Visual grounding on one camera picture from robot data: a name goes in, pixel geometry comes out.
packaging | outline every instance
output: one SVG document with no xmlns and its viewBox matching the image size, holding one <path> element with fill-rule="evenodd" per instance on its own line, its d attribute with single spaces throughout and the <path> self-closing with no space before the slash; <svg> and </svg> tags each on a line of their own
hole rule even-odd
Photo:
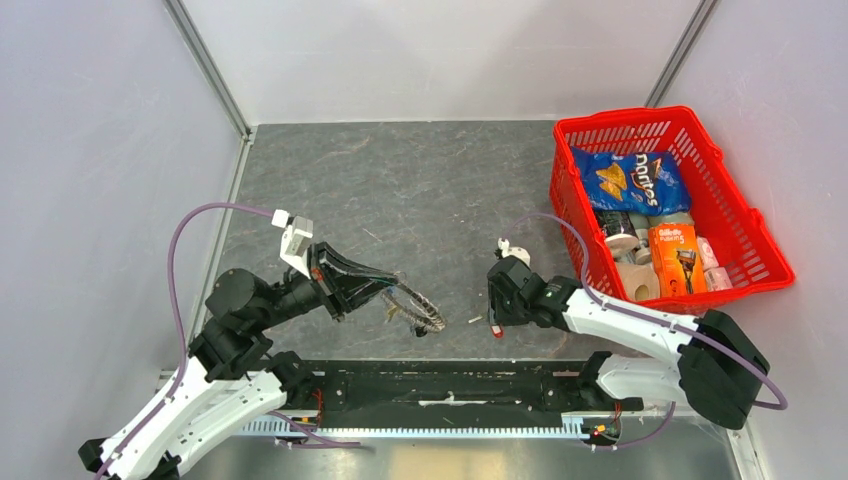
<svg viewBox="0 0 848 480">
<path fill-rule="evenodd" d="M 571 154 L 593 209 L 657 216 L 692 206 L 669 152 L 615 155 L 571 147 Z"/>
<path fill-rule="evenodd" d="M 685 223 L 686 225 L 695 225 L 695 220 L 692 219 L 692 215 L 689 215 L 689 212 L 677 212 L 672 213 L 671 215 L 648 217 L 648 223 L 650 223 L 652 227 L 659 227 L 666 223 Z"/>
<path fill-rule="evenodd" d="M 708 291 L 695 227 L 682 223 L 654 227 L 648 231 L 648 241 L 663 297 Z"/>
<path fill-rule="evenodd" d="M 711 292 L 730 290 L 733 288 L 733 284 L 730 283 L 730 276 L 727 274 L 727 270 L 723 267 L 707 270 L 705 275 L 707 277 L 707 288 Z"/>
<path fill-rule="evenodd" d="M 698 237 L 698 251 L 701 252 L 701 264 L 704 266 L 704 270 L 710 271 L 710 269 L 718 268 L 718 259 L 706 238 Z"/>
<path fill-rule="evenodd" d="M 613 258 L 626 255 L 639 246 L 636 231 L 630 223 L 627 212 L 607 212 L 595 210 L 595 219 L 604 232 L 604 243 L 610 249 Z"/>
<path fill-rule="evenodd" d="M 651 263 L 651 248 L 648 246 L 648 230 L 651 225 L 648 222 L 648 217 L 640 213 L 630 213 L 630 223 L 633 224 L 633 229 L 636 230 L 636 238 L 639 239 L 639 246 L 633 252 L 633 263 L 647 265 Z"/>
</svg>

white wall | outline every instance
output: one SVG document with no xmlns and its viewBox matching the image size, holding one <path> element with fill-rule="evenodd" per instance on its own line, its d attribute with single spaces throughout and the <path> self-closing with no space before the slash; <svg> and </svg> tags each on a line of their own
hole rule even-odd
<svg viewBox="0 0 848 480">
<path fill-rule="evenodd" d="M 665 101 L 704 120 L 798 275 L 726 309 L 789 397 L 752 423 L 781 480 L 845 477 L 846 25 L 844 0 L 722 2 Z"/>
<path fill-rule="evenodd" d="M 0 477 L 90 479 L 76 449 L 177 364 L 166 248 L 238 147 L 161 2 L 3 2 Z M 178 252 L 186 316 L 214 221 Z"/>
<path fill-rule="evenodd" d="M 697 0 L 184 0 L 248 121 L 644 104 Z"/>
</svg>

metal frame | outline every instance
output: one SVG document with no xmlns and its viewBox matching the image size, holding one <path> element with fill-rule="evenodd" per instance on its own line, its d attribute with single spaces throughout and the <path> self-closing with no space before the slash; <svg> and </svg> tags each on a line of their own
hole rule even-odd
<svg viewBox="0 0 848 480">
<path fill-rule="evenodd" d="M 706 25 L 707 20 L 709 20 L 718 2 L 719 0 L 701 0 L 701 3 L 698 4 L 698 7 L 695 9 L 695 13 L 693 13 L 692 18 L 689 19 L 689 24 L 686 25 L 686 29 L 683 30 L 683 35 L 680 36 L 680 40 L 677 42 L 677 46 L 674 47 L 674 51 L 671 53 L 671 56 L 668 57 L 668 62 L 666 62 L 665 67 L 660 73 L 657 83 L 654 84 L 653 90 L 651 90 L 650 95 L 648 95 L 648 99 L 645 101 L 646 107 L 654 108 L 659 106 L 660 102 L 662 102 L 665 94 L 668 93 L 668 89 L 671 87 L 672 82 L 674 82 L 674 78 L 680 71 L 680 67 L 683 66 L 683 63 L 686 61 L 686 57 L 689 56 L 692 46 L 695 45 L 695 41 L 698 40 L 698 36 L 703 31 L 704 25 Z"/>
<path fill-rule="evenodd" d="M 233 98 L 232 93 L 230 93 L 230 89 L 227 88 L 221 72 L 212 60 L 212 55 L 209 53 L 209 49 L 206 48 L 206 44 L 203 43 L 203 39 L 197 31 L 197 26 L 191 20 L 188 9 L 186 9 L 182 0 L 164 0 L 164 3 L 171 17 L 174 19 L 174 23 L 179 28 L 186 45 L 191 50 L 191 54 L 197 61 L 197 65 L 203 72 L 203 76 L 209 81 L 212 91 L 215 92 L 218 100 L 221 101 L 221 105 L 224 107 L 227 117 L 229 117 L 230 122 L 233 124 L 233 128 L 236 129 L 236 132 L 241 135 L 243 140 L 246 140 L 251 133 L 250 125 L 244 119 L 244 115 L 242 115 L 238 104 Z"/>
<path fill-rule="evenodd" d="M 247 157 L 250 154 L 250 147 L 253 146 L 253 141 L 256 139 L 256 130 L 252 131 L 247 138 L 242 140 L 241 151 L 239 152 L 238 162 L 236 163 L 235 171 L 233 172 L 233 181 L 230 183 L 229 192 L 227 193 L 227 202 L 233 203 L 238 197 L 241 179 L 244 176 L 244 167 L 247 164 Z M 215 244 L 212 247 L 212 253 L 209 258 L 209 266 L 206 269 L 206 277 L 203 281 L 203 289 L 200 296 L 197 297 L 191 311 L 191 328 L 190 335 L 186 341 L 190 342 L 196 337 L 200 330 L 203 329 L 203 324 L 206 318 L 206 307 L 204 301 L 212 293 L 212 284 L 215 283 L 215 278 L 218 275 L 218 265 L 221 262 L 221 255 L 224 251 L 224 243 L 226 243 L 227 231 L 230 228 L 230 219 L 233 216 L 233 211 L 230 209 L 224 210 L 221 216 L 221 223 L 218 224 L 218 232 L 215 236 Z"/>
</svg>

gillette razor package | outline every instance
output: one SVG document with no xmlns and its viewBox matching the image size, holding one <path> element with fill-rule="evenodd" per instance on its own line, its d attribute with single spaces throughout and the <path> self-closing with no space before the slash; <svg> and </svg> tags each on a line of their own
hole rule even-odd
<svg viewBox="0 0 848 480">
<path fill-rule="evenodd" d="M 692 207 L 680 170 L 668 152 L 621 156 L 571 147 L 571 154 L 593 209 L 659 216 Z"/>
<path fill-rule="evenodd" d="M 648 243 L 663 297 L 707 292 L 695 227 L 682 223 L 654 227 L 648 231 Z"/>
</svg>

white bracket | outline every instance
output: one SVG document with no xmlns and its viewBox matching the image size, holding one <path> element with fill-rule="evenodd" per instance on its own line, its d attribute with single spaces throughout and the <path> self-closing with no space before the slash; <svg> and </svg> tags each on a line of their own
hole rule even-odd
<svg viewBox="0 0 848 480">
<path fill-rule="evenodd" d="M 612 398 L 651 398 L 687 404 L 677 367 L 653 358 L 613 355 L 601 365 L 597 384 Z"/>
<path fill-rule="evenodd" d="M 603 295 L 602 300 L 616 300 Z M 697 330 L 694 315 L 664 313 L 639 305 L 627 304 L 627 308 L 656 316 L 672 324 Z M 576 290 L 568 299 L 568 310 L 562 314 L 569 331 L 605 338 L 625 347 L 638 350 L 654 357 L 665 365 L 677 368 L 680 345 L 688 345 L 692 337 L 681 332 L 670 331 L 653 323 L 635 319 L 598 305 L 584 289 Z"/>
<path fill-rule="evenodd" d="M 180 457 L 177 465 L 180 477 L 245 425 L 285 405 L 287 396 L 273 373 L 263 371 L 252 378 L 240 390 L 192 420 L 168 446 L 172 457 Z"/>
<path fill-rule="evenodd" d="M 206 369 L 197 358 L 189 359 L 185 376 L 172 398 L 166 398 L 165 393 L 173 385 L 175 375 L 130 423 L 103 441 L 100 459 L 105 463 L 109 457 L 113 458 L 107 472 L 109 475 L 117 475 L 122 480 L 140 480 L 147 478 L 156 469 L 174 436 L 226 387 L 226 382 L 207 382 L 204 379 L 206 374 Z M 139 431 L 121 453 L 114 453 L 127 434 L 163 399 L 165 406 L 150 423 Z"/>
<path fill-rule="evenodd" d="M 516 257 L 528 267 L 530 266 L 530 253 L 521 247 L 510 247 L 509 240 L 499 238 L 498 249 L 501 251 L 501 258 Z"/>
<path fill-rule="evenodd" d="M 271 224 L 283 229 L 280 240 L 280 258 L 298 272 L 309 277 L 309 260 L 306 254 L 312 244 L 312 220 L 276 210 Z"/>
</svg>

